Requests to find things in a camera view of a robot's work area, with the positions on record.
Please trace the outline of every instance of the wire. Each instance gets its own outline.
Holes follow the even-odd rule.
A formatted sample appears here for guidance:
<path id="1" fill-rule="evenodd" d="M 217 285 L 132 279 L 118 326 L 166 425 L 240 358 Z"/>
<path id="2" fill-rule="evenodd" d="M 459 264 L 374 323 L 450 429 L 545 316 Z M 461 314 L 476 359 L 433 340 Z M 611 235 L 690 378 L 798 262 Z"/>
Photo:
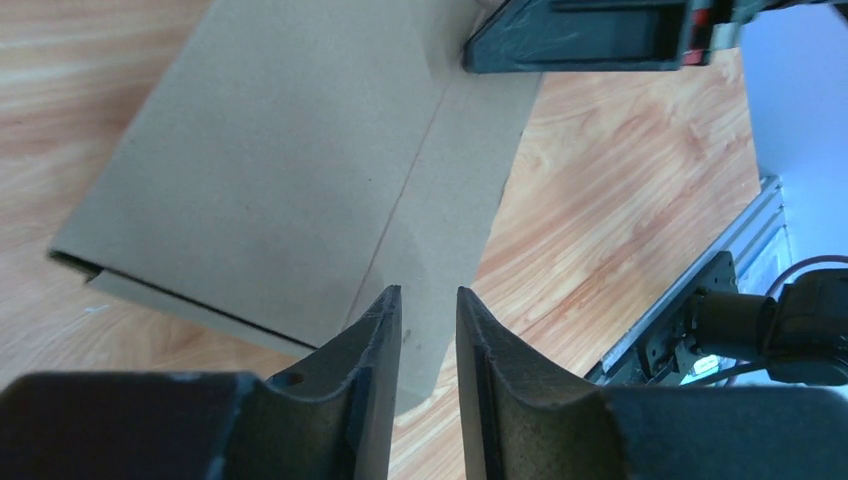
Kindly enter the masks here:
<path id="1" fill-rule="evenodd" d="M 720 372 L 713 373 L 712 375 L 707 375 L 704 378 L 695 380 L 694 382 L 687 383 L 686 385 L 684 385 L 684 387 L 704 387 L 720 382 L 724 379 L 730 381 L 731 378 L 736 378 L 737 376 L 742 375 L 743 373 L 751 373 L 759 370 L 765 370 L 767 367 L 768 363 L 765 359 L 751 363 L 737 364 L 728 368 L 727 370 L 722 370 Z"/>
<path id="2" fill-rule="evenodd" d="M 817 257 L 810 257 L 806 260 L 801 260 L 800 262 L 792 265 L 787 268 L 785 272 L 781 273 L 777 280 L 771 284 L 771 287 L 766 291 L 767 297 L 774 297 L 780 291 L 780 287 L 789 280 L 789 277 L 798 273 L 799 270 L 803 268 L 807 268 L 812 265 L 818 265 L 820 263 L 848 263 L 848 256 L 845 255 L 819 255 Z"/>
<path id="3" fill-rule="evenodd" d="M 810 266 L 813 266 L 813 265 L 818 265 L 818 264 L 821 264 L 821 263 L 845 263 L 845 264 L 848 264 L 848 256 L 846 256 L 846 255 L 818 255 L 816 257 L 810 257 L 806 260 L 801 260 L 800 262 L 795 263 L 794 265 L 787 268 L 783 273 L 781 273 L 777 277 L 777 279 L 774 281 L 774 283 L 771 284 L 769 289 L 766 290 L 765 295 L 767 297 L 776 297 L 777 294 L 780 292 L 781 287 L 783 287 L 783 284 L 785 284 L 786 281 L 789 280 L 789 278 L 792 275 L 795 275 L 800 270 L 803 270 L 807 267 L 810 267 Z M 736 360 L 736 363 L 733 364 L 732 367 L 730 367 L 730 368 L 728 368 L 727 370 L 724 370 L 724 371 L 725 372 L 732 372 L 732 371 L 734 371 L 738 368 L 741 368 L 743 366 L 746 366 L 746 365 L 750 365 L 750 364 L 746 364 L 742 360 Z M 724 386 L 725 387 L 732 387 L 736 383 L 736 380 L 738 380 L 738 375 L 741 375 L 742 373 L 747 373 L 747 372 L 739 372 L 739 373 L 732 374 L 729 377 L 727 377 L 727 382 L 724 383 Z"/>

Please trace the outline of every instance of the cardboard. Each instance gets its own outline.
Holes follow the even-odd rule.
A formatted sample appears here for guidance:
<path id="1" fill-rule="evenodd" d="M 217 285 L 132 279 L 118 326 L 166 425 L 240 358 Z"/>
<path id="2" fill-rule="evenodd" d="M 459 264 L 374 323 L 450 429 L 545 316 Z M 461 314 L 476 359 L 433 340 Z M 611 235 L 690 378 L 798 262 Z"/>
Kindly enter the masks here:
<path id="1" fill-rule="evenodd" d="M 219 0 L 52 249 L 92 286 L 303 355 L 403 286 L 429 396 L 539 76 L 473 76 L 475 0 Z"/>

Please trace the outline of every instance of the cardboard box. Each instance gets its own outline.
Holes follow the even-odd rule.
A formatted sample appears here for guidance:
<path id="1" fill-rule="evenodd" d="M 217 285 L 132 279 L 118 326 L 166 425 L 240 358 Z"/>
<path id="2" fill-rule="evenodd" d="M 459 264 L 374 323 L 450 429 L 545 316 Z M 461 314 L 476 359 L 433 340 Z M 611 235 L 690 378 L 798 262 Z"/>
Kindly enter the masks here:
<path id="1" fill-rule="evenodd" d="M 539 75 L 459 67 L 475 0 L 218 0 L 60 231 L 95 288 L 294 355 L 403 287 L 435 384 Z"/>

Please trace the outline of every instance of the table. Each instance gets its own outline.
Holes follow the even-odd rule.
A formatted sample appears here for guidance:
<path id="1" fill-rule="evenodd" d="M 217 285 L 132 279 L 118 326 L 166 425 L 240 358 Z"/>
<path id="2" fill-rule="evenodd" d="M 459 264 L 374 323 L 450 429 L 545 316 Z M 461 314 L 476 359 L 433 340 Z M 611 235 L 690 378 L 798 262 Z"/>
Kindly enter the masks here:
<path id="1" fill-rule="evenodd" d="M 0 17 L 0 380 L 249 369 L 285 357 L 85 289 L 47 244 L 208 0 L 10 0 Z M 472 286 L 583 374 L 759 191 L 737 51 L 666 73 L 551 74 Z M 462 478 L 456 357 L 398 417 L 393 478 Z"/>

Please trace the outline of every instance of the blue wall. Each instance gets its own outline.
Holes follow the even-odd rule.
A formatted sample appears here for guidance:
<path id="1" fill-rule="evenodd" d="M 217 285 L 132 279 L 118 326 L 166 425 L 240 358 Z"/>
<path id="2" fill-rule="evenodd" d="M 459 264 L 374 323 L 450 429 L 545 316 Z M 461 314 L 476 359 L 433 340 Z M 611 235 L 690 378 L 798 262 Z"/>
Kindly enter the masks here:
<path id="1" fill-rule="evenodd" d="M 824 5 L 764 13 L 742 53 L 757 158 L 783 179 L 792 257 L 848 254 L 848 22 Z"/>

